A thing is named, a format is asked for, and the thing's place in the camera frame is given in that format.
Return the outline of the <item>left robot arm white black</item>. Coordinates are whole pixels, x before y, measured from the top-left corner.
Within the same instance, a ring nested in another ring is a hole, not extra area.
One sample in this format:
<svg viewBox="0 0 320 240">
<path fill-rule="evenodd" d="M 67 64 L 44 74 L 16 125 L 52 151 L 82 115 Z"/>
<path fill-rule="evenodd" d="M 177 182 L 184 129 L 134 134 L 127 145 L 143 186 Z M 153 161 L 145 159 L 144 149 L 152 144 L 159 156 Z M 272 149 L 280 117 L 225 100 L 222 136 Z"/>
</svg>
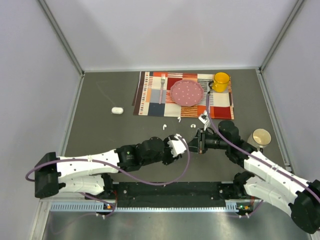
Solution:
<svg viewBox="0 0 320 240">
<path fill-rule="evenodd" d="M 185 144 L 176 134 L 94 155 L 64 157 L 48 152 L 35 165 L 34 196 L 43 199 L 58 193 L 87 193 L 109 198 L 114 191 L 110 174 L 134 172 L 158 162 L 169 165 L 186 152 Z"/>
</svg>

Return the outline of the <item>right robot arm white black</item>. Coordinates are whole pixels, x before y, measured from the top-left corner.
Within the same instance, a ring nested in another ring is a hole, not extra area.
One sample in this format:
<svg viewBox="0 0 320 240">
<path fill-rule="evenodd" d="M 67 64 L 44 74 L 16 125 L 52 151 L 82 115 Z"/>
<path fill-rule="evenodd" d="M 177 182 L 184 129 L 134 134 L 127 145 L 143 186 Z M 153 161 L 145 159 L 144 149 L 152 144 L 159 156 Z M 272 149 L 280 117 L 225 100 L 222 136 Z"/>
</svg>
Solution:
<svg viewBox="0 0 320 240">
<path fill-rule="evenodd" d="M 235 175 L 233 192 L 261 199 L 288 214 L 304 232 L 320 230 L 320 182 L 308 181 L 269 160 L 256 147 L 241 139 L 230 120 L 217 127 L 197 130 L 189 150 L 204 154 L 208 149 L 224 150 L 227 158 L 244 169 Z"/>
</svg>

